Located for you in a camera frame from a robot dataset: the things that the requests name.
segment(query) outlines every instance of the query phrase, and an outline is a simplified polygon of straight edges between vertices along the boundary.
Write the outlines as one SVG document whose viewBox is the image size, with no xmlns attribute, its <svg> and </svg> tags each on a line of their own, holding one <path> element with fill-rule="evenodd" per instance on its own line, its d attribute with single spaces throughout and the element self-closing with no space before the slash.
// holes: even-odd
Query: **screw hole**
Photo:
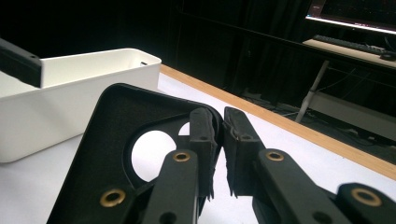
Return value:
<svg viewBox="0 0 396 224">
<path fill-rule="evenodd" d="M 268 152 L 265 156 L 271 161 L 283 161 L 283 159 L 285 159 L 282 154 L 277 152 Z"/>
<path fill-rule="evenodd" d="M 320 224 L 332 224 L 332 218 L 329 217 L 329 215 L 322 213 L 322 212 L 316 212 L 313 215 L 314 220 L 316 220 Z"/>
<path fill-rule="evenodd" d="M 180 152 L 174 155 L 175 161 L 188 161 L 190 159 L 190 155 L 188 153 Z"/>
<path fill-rule="evenodd" d="M 168 213 L 164 213 L 161 217 L 160 217 L 160 223 L 161 224 L 174 224 L 176 222 L 176 215 L 174 213 L 168 212 Z"/>
<path fill-rule="evenodd" d="M 122 203 L 125 199 L 125 192 L 122 189 L 111 189 L 106 191 L 101 199 L 100 204 L 103 207 L 114 207 Z"/>
<path fill-rule="evenodd" d="M 356 201 L 372 207 L 378 207 L 382 204 L 381 199 L 368 189 L 353 189 L 352 196 Z"/>
</svg>

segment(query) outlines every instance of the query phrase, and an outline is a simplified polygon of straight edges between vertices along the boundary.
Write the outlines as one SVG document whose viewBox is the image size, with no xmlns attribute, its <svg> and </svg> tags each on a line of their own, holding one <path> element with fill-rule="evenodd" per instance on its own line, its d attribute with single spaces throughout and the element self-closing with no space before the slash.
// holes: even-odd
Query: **desk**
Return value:
<svg viewBox="0 0 396 224">
<path fill-rule="evenodd" d="M 288 152 L 317 185 L 336 192 L 342 183 L 359 182 L 396 201 L 394 165 L 167 66 L 161 72 L 159 90 L 166 94 L 212 105 L 220 114 L 227 105 L 244 110 L 264 144 Z M 46 222 L 80 140 L 81 135 L 19 161 L 0 164 L 2 222 Z M 251 198 L 230 196 L 225 162 L 221 152 L 214 177 L 215 199 L 205 204 L 198 222 L 257 223 Z"/>
<path fill-rule="evenodd" d="M 377 63 L 383 66 L 392 67 L 395 69 L 396 73 L 396 62 L 382 60 L 378 55 L 354 49 L 347 49 L 313 39 L 305 41 L 304 44 L 361 59 L 368 63 Z M 381 136 L 387 137 L 388 139 L 396 141 L 395 117 L 379 113 L 363 106 L 354 105 L 350 102 L 317 91 L 317 86 L 324 76 L 328 65 L 329 61 L 326 60 L 321 66 L 311 89 L 301 105 L 295 121 L 300 122 L 306 109 L 310 107 L 333 118 L 340 119 L 341 121 L 350 123 L 369 132 L 377 133 Z"/>
</svg>

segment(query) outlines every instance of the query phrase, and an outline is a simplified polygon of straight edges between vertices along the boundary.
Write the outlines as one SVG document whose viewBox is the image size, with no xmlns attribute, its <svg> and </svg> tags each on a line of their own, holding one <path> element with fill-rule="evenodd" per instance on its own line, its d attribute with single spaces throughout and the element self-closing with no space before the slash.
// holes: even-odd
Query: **black curtain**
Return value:
<svg viewBox="0 0 396 224">
<path fill-rule="evenodd" d="M 303 42 L 322 28 L 304 17 L 310 5 L 306 0 L 249 1 L 244 28 L 295 42 Z M 320 61 L 303 52 L 285 49 L 263 39 L 243 36 L 234 45 L 230 58 L 228 90 L 239 94 L 248 89 L 261 93 L 272 103 L 298 104 L 309 89 L 310 80 L 320 67 Z"/>
</svg>

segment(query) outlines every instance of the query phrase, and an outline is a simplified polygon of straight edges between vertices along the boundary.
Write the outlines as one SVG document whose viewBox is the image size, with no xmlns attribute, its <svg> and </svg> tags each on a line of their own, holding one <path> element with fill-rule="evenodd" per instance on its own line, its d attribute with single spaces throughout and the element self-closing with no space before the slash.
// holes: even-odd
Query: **circular hole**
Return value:
<svg viewBox="0 0 396 224">
<path fill-rule="evenodd" d="M 187 122 L 186 124 L 181 127 L 180 131 L 178 131 L 178 135 L 190 135 L 190 123 Z"/>
<path fill-rule="evenodd" d="M 118 193 L 111 193 L 109 195 L 107 195 L 106 200 L 107 201 L 115 201 L 120 197 L 120 195 Z"/>
<path fill-rule="evenodd" d="M 180 152 L 174 155 L 175 161 L 188 161 L 190 159 L 190 155 L 188 153 Z"/>
<path fill-rule="evenodd" d="M 280 155 L 275 154 L 275 153 L 271 153 L 271 154 L 270 154 L 270 157 L 273 158 L 273 159 L 279 159 L 279 158 L 280 158 Z"/>
<path fill-rule="evenodd" d="M 149 182 L 158 176 L 165 156 L 176 149 L 175 141 L 164 132 L 151 131 L 134 144 L 131 162 L 136 174 Z"/>
<path fill-rule="evenodd" d="M 356 201 L 369 206 L 377 207 L 382 204 L 381 199 L 368 189 L 353 189 L 352 196 Z"/>
<path fill-rule="evenodd" d="M 322 213 L 322 212 L 314 213 L 313 217 L 314 217 L 314 220 L 320 224 L 331 224 L 332 223 L 332 218 L 329 217 L 329 215 Z"/>
<path fill-rule="evenodd" d="M 125 192 L 122 189 L 111 189 L 102 195 L 100 204 L 103 207 L 114 207 L 122 203 L 124 199 Z"/>
<path fill-rule="evenodd" d="M 160 217 L 161 224 L 174 224 L 176 222 L 176 215 L 174 213 L 168 212 L 164 213 Z"/>
<path fill-rule="evenodd" d="M 271 161 L 283 161 L 283 159 L 285 159 L 285 157 L 282 154 L 277 152 L 268 152 L 266 154 L 266 157 Z"/>
</svg>

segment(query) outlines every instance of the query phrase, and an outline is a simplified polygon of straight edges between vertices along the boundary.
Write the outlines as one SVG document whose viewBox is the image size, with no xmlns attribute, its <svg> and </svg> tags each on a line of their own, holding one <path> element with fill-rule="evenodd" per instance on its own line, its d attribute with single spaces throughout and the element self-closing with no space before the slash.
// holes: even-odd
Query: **monitor screen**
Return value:
<svg viewBox="0 0 396 224">
<path fill-rule="evenodd" d="M 313 0 L 306 18 L 396 35 L 396 0 Z"/>
</svg>

